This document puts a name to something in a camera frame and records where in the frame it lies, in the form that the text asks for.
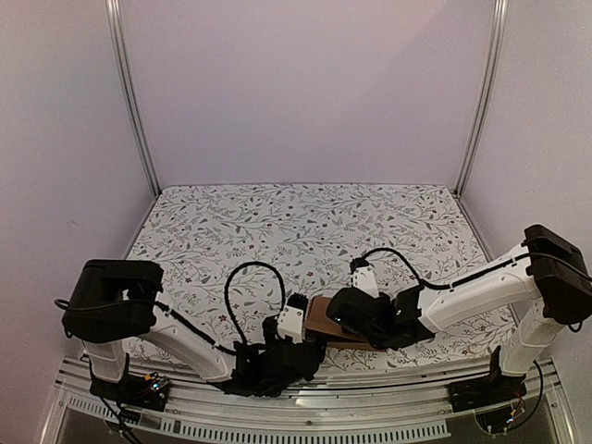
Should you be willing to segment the brown cardboard box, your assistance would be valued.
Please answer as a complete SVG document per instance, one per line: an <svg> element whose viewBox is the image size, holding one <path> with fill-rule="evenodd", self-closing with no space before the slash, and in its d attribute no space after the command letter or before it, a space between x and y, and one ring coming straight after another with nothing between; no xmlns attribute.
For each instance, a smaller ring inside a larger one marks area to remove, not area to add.
<svg viewBox="0 0 592 444"><path fill-rule="evenodd" d="M364 337L345 332L340 325L327 317L329 302L330 299L323 296L315 296L310 300L310 307L304 319L305 337L324 339L330 348L372 351L372 346Z"/></svg>

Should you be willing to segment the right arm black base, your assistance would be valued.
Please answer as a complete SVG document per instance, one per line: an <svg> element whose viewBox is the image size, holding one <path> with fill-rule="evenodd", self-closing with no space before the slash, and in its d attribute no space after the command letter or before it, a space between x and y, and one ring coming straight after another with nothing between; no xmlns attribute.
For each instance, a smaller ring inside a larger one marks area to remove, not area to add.
<svg viewBox="0 0 592 444"><path fill-rule="evenodd" d="M477 426L492 437L507 435L510 431L525 426L537 413L544 394L542 368L537 361L533 361L538 373L538 394L530 410L525 409L525 376L504 376L501 373L500 349L498 346L491 353L488 373L485 376L449 383L446 386L448 400L454 413L506 402L504 407L474 414Z"/></svg>

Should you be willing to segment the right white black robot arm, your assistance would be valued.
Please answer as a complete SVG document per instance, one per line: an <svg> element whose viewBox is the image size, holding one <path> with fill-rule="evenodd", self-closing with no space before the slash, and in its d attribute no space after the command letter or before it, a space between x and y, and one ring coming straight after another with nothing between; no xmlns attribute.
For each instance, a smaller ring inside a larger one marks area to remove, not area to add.
<svg viewBox="0 0 592 444"><path fill-rule="evenodd" d="M326 315L375 349L401 350L466 318L515 302L531 303L510 340L494 351L490 376L520 381L565 327L591 316L591 276L579 248L542 225L496 260L450 283L422 278L395 297L379 292L366 256L351 262L351 285L330 300Z"/></svg>

